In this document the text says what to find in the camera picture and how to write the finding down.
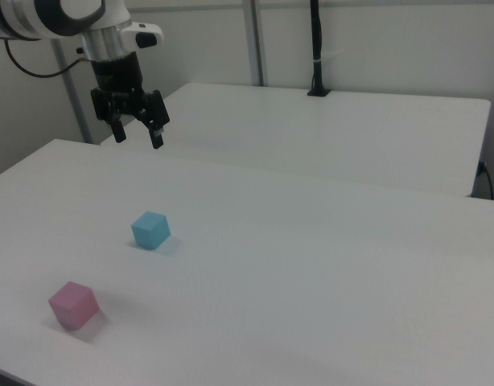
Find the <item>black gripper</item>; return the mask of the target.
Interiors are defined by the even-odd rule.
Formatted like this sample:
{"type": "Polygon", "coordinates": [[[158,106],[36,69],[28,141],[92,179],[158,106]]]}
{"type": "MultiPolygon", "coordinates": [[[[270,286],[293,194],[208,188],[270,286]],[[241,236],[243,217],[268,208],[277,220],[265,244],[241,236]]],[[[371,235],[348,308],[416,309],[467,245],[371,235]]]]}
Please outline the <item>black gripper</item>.
{"type": "Polygon", "coordinates": [[[117,143],[126,140],[121,115],[135,116],[149,131],[154,149],[163,146],[164,125],[170,122],[159,90],[145,92],[136,54],[118,60],[92,61],[97,87],[91,91],[93,107],[99,121],[105,121],[117,143]]]}

